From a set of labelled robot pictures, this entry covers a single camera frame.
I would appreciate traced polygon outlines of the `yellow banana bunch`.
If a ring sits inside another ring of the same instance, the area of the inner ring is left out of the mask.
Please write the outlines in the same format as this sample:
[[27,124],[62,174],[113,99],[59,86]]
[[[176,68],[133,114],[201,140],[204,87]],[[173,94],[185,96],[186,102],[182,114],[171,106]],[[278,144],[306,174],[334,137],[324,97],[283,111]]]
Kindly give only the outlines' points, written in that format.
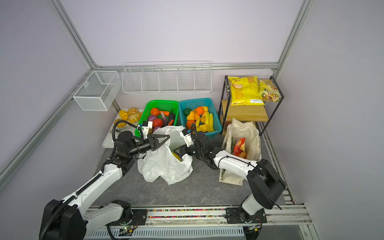
[[179,162],[183,161],[176,153],[172,152],[172,154]]

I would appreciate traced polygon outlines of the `white plastic grocery bag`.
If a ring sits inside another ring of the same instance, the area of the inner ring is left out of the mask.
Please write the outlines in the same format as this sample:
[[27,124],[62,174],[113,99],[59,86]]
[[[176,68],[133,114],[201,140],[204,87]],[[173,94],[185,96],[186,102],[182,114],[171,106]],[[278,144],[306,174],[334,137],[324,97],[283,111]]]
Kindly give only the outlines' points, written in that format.
[[158,150],[147,152],[144,159],[138,160],[138,171],[147,182],[161,177],[168,185],[183,181],[193,172],[193,158],[189,155],[176,157],[174,150],[185,144],[180,133],[183,126],[168,126],[155,131],[158,135],[169,135],[170,139]]

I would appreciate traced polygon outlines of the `red Lays chips bag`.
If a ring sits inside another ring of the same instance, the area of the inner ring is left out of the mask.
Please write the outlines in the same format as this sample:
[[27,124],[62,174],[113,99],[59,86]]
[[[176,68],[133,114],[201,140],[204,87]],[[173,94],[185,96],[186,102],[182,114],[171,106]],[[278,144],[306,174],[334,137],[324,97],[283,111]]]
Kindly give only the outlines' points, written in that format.
[[242,159],[246,159],[247,153],[246,153],[245,146],[246,146],[246,138],[239,139],[234,145],[233,155]]

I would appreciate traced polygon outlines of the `canvas tote bag floral print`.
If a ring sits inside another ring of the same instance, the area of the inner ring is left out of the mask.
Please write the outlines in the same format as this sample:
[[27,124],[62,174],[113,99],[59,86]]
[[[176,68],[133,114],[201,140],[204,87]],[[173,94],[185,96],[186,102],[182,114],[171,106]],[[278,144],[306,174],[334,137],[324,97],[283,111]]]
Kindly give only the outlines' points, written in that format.
[[252,121],[243,123],[232,119],[231,124],[226,129],[222,148],[228,153],[248,160],[251,163],[262,159],[259,130]]

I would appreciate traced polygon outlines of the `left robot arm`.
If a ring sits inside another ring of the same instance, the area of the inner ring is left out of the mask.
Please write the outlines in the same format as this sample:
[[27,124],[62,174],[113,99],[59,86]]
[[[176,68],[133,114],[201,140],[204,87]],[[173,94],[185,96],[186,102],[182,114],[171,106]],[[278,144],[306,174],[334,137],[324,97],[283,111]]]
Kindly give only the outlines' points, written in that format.
[[131,169],[138,155],[158,150],[171,137],[144,135],[139,125],[136,126],[140,133],[138,137],[130,131],[116,135],[119,123],[115,123],[112,129],[113,151],[98,174],[72,194],[60,201],[52,200],[45,206],[40,240],[82,240],[87,234],[110,223],[129,224],[133,221],[135,216],[131,204],[120,200],[112,201],[91,214],[86,212],[103,192]]

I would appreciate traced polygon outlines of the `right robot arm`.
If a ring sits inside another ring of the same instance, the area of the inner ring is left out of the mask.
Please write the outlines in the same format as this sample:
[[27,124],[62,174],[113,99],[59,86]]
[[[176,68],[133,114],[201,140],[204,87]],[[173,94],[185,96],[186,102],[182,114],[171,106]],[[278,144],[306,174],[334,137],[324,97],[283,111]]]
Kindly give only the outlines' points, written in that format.
[[182,130],[180,136],[185,144],[176,149],[179,157],[195,157],[212,170],[228,170],[248,182],[252,194],[240,205],[242,213],[253,216],[262,208],[278,206],[276,201],[285,191],[286,183],[268,160],[251,162],[232,155],[214,146],[203,132],[197,131],[195,124],[190,130]]

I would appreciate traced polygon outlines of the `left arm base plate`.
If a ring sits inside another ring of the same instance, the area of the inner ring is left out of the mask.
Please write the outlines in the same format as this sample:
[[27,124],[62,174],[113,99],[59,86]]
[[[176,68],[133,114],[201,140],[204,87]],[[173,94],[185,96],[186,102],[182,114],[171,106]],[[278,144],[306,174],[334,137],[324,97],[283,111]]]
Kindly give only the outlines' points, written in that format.
[[121,217],[110,226],[144,226],[146,224],[148,209],[131,209],[128,219]]

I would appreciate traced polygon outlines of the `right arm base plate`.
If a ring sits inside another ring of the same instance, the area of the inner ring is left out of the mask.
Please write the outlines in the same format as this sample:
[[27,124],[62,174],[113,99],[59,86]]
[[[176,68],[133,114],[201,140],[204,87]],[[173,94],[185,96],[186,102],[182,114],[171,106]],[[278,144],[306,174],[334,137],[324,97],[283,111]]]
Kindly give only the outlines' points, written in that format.
[[226,208],[225,218],[228,224],[264,224],[267,218],[264,209],[250,215],[245,210],[238,208]]

